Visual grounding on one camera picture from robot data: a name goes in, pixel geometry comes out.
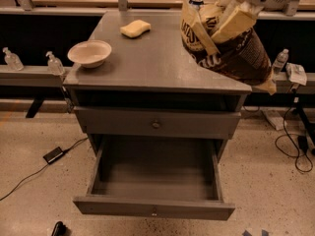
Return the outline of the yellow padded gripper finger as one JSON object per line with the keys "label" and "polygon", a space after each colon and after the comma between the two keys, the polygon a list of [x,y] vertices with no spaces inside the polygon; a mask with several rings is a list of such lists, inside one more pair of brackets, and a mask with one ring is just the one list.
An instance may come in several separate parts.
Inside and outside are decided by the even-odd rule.
{"label": "yellow padded gripper finger", "polygon": [[211,36],[214,43],[224,43],[239,36],[256,24],[257,17],[237,6],[227,20]]}
{"label": "yellow padded gripper finger", "polygon": [[207,51],[208,55],[214,55],[219,53],[216,45],[212,41],[211,37],[208,35],[207,31],[202,25],[201,18],[198,13],[193,16],[191,28],[196,36],[199,38],[204,49]]}

